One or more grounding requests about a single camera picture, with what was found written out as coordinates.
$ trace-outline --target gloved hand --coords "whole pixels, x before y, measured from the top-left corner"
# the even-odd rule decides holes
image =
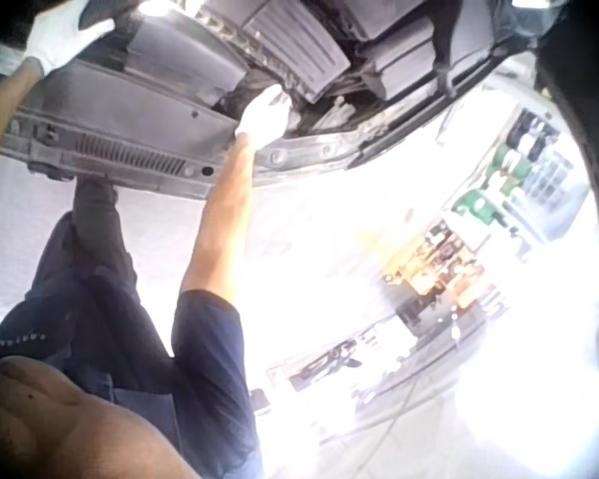
[[[291,97],[281,85],[272,85],[252,100],[242,115],[236,136],[249,135],[256,149],[281,138],[289,125]]]
[[[38,14],[34,20],[24,58],[37,59],[45,76],[65,66],[88,45],[115,28],[109,19],[80,30],[80,15],[87,3],[89,0],[69,0]]]

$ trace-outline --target shirt sleeve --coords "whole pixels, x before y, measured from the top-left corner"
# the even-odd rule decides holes
[[[219,429],[216,432],[234,453],[252,462],[259,455],[259,441],[238,311],[211,292],[185,291],[178,299],[171,344],[176,364],[194,384],[206,414]]]

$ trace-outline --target mechanic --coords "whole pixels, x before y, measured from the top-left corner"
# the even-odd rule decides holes
[[[34,85],[113,30],[79,31],[87,0],[34,21],[24,61],[0,83],[0,142]],[[141,307],[116,192],[79,178],[31,290],[0,324],[0,465],[24,476],[263,476],[234,306],[257,149],[281,137],[290,98],[246,108],[204,208],[167,353]]]

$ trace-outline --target dark blue shirt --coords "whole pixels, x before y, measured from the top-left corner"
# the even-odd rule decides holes
[[[152,422],[205,478],[264,477],[240,315],[180,294],[167,353],[135,291],[105,270],[30,291],[0,325],[0,357],[45,361],[85,391]]]

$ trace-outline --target car undercarriage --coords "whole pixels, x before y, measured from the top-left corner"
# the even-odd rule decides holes
[[[212,0],[151,17],[138,3],[92,0],[82,26],[114,15],[115,32],[33,92],[3,154],[59,180],[203,199],[246,104],[281,83],[290,126],[258,153],[256,186],[353,168],[532,49],[559,14],[505,0]],[[22,47],[34,14],[0,40]]]

